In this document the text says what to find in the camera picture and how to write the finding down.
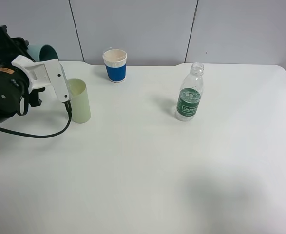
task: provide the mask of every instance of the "paper cup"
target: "paper cup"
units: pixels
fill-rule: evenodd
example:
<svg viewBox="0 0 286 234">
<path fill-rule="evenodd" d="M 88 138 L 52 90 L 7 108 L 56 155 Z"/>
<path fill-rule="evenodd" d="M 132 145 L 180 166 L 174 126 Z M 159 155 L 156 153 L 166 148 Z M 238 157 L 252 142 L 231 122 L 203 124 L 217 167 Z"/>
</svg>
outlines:
<svg viewBox="0 0 286 234">
<path fill-rule="evenodd" d="M 112 47 L 106 49 L 103 53 L 103 59 L 110 81 L 122 82 L 126 74 L 127 53 L 121 49 Z"/>
<path fill-rule="evenodd" d="M 69 79 L 69 89 L 72 94 L 71 108 L 73 122 L 85 123 L 91 118 L 89 97 L 86 84 L 80 79 Z"/>
</svg>

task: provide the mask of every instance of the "pale green cup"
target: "pale green cup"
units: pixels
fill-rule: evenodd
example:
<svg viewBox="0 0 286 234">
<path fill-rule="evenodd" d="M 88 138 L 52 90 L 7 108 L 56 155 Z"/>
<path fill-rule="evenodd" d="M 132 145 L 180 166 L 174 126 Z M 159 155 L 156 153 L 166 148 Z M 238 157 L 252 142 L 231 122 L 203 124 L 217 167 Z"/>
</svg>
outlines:
<svg viewBox="0 0 286 234">
<path fill-rule="evenodd" d="M 71 108 L 73 122 L 85 123 L 91 118 L 89 97 L 86 84 L 80 79 L 69 79 L 69 89 L 72 94 Z"/>
</svg>

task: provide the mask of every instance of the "white table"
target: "white table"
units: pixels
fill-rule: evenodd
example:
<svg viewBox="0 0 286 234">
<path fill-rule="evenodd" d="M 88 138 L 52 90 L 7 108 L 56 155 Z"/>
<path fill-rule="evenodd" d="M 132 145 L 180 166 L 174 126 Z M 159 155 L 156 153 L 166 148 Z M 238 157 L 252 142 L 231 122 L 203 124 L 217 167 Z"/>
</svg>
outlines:
<svg viewBox="0 0 286 234">
<path fill-rule="evenodd" d="M 206 64 L 195 119 L 172 115 L 191 64 L 63 63 L 87 83 L 92 117 L 62 135 L 0 133 L 0 234 L 286 234 L 286 72 Z M 1 127 L 67 122 L 51 89 Z"/>
</svg>

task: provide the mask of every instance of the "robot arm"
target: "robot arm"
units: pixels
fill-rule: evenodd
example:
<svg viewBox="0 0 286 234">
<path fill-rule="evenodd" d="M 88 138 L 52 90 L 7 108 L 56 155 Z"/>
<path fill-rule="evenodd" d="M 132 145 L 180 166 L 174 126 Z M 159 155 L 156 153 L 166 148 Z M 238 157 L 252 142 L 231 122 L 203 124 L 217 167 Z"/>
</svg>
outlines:
<svg viewBox="0 0 286 234">
<path fill-rule="evenodd" d="M 70 92 L 64 69 L 58 59 L 44 62 L 32 62 L 29 58 L 18 55 L 12 65 L 22 70 L 29 79 L 29 93 L 52 85 L 59 101 L 70 100 Z"/>
<path fill-rule="evenodd" d="M 27 114 L 28 105 L 40 106 L 39 92 L 52 85 L 59 101 L 65 104 L 69 120 L 66 127 L 47 136 L 19 133 L 0 128 L 0 131 L 24 137 L 48 138 L 63 133 L 71 122 L 71 93 L 58 59 L 34 62 L 27 53 L 28 42 L 23 38 L 10 38 L 6 26 L 0 26 L 0 123 L 15 114 Z M 20 101 L 24 98 L 24 112 L 20 113 Z"/>
</svg>

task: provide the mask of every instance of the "water bottle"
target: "water bottle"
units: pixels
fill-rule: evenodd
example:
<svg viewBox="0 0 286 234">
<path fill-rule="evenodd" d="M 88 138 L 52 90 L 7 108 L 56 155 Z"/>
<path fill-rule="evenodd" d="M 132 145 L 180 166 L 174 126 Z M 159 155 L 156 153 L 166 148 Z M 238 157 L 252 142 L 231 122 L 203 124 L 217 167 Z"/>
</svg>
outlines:
<svg viewBox="0 0 286 234">
<path fill-rule="evenodd" d="M 175 117 L 180 121 L 193 119 L 197 112 L 203 93 L 203 70 L 204 65 L 195 62 L 182 83 L 175 111 Z"/>
</svg>

